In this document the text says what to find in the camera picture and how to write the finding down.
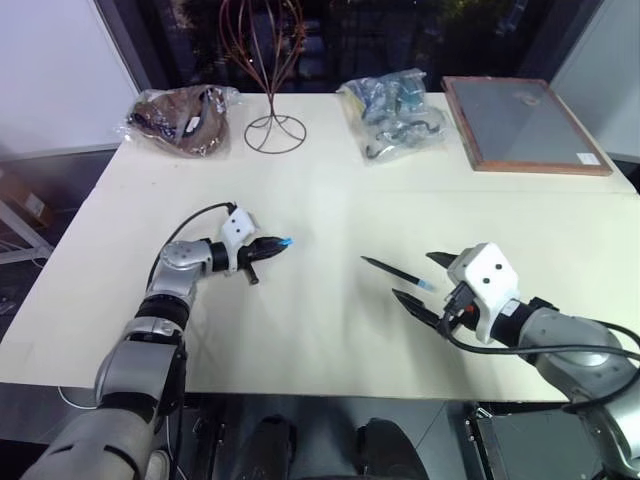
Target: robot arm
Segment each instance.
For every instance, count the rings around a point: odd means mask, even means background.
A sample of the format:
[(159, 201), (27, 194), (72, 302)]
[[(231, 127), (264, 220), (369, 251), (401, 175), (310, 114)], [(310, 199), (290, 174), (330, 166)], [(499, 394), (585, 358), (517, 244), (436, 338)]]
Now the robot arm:
[[(518, 277), (495, 244), (480, 244), (458, 256), (440, 252), (427, 256), (447, 268), (456, 285), (444, 317), (394, 290), (405, 308), (459, 348), (520, 354), (571, 400), (565, 410), (579, 415), (598, 448), (607, 478), (640, 478), (640, 370), (626, 358), (640, 356), (620, 355), (621, 344), (609, 328), (636, 339), (637, 335), (562, 314), (538, 298), (520, 302)], [(508, 348), (464, 344), (452, 332), (459, 325), (475, 331), (483, 343), (497, 340)]]
[(158, 421), (181, 405), (184, 395), (184, 331), (197, 281), (214, 272), (245, 270), (255, 284), (251, 263), (290, 243), (262, 237), (245, 246), (256, 228), (244, 210), (234, 207), (230, 213), (220, 242), (165, 245), (138, 312), (98, 371), (96, 410), (70, 423), (23, 480), (144, 478)]

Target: white label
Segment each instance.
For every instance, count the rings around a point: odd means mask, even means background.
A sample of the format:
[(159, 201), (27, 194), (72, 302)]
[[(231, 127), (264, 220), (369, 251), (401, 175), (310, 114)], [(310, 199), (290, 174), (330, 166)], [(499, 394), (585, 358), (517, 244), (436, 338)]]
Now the white label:
[(593, 153), (576, 153), (583, 165), (600, 165), (598, 157)]
[(193, 129), (198, 126), (198, 123), (200, 123), (200, 117), (191, 117), (187, 125), (187, 133), (193, 132)]
[(24, 202), (24, 207), (33, 213), (36, 217), (42, 215), (44, 210), (44, 202), (36, 197), (33, 193), (30, 193), (27, 197), (27, 201)]
[(520, 302), (518, 302), (517, 300), (509, 300), (500, 312), (500, 315), (510, 317), (511, 315), (513, 315), (513, 312), (516, 311), (518, 305), (520, 305)]

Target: brown item in plastic bag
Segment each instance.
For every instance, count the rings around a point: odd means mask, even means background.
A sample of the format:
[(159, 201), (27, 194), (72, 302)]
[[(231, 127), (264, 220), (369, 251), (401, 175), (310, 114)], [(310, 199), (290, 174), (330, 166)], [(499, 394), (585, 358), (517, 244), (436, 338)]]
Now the brown item in plastic bag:
[(213, 85), (144, 91), (127, 124), (162, 148), (189, 157), (213, 153), (228, 131), (224, 96)]

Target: plastic bag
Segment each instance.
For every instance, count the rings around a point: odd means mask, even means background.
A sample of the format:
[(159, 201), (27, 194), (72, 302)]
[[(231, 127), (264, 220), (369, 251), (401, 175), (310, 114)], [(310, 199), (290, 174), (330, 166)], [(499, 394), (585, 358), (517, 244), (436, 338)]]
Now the plastic bag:
[(206, 157), (228, 143), (227, 105), (238, 97), (235, 88), (216, 85), (145, 90), (127, 114), (125, 133), (181, 157)]
[(383, 163), (439, 144), (448, 122), (426, 103), (417, 68), (344, 83), (343, 106), (367, 163)]

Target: white cable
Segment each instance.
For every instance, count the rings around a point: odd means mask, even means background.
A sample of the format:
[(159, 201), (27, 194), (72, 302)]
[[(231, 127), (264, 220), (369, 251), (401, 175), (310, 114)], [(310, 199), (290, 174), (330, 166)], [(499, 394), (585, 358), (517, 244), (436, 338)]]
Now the white cable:
[(58, 386), (58, 393), (60, 394), (60, 398), (62, 399), (62, 401), (67, 405), (69, 405), (70, 407), (77, 408), (79, 410), (95, 410), (96, 409), (96, 407), (86, 407), (84, 405), (78, 405), (77, 403), (73, 403), (64, 395), (64, 393), (62, 393), (62, 387), (60, 386)]
[[(167, 431), (167, 450), (169, 451), (169, 459), (172, 462), (174, 462), (175, 460), (173, 459), (173, 450), (171, 450), (171, 434), (169, 433), (169, 415), (167, 415), (167, 423), (166, 423), (165, 430)], [(184, 474), (184, 472), (180, 468), (180, 465), (177, 465), (177, 467), (178, 467), (178, 473), (182, 477), (182, 480), (188, 480), (187, 476)]]
[(44, 265), (39, 264), (38, 262), (36, 262), (35, 258), (31, 258), (31, 263), (33, 263), (36, 267), (38, 267), (40, 270), (42, 270), (44, 268)]

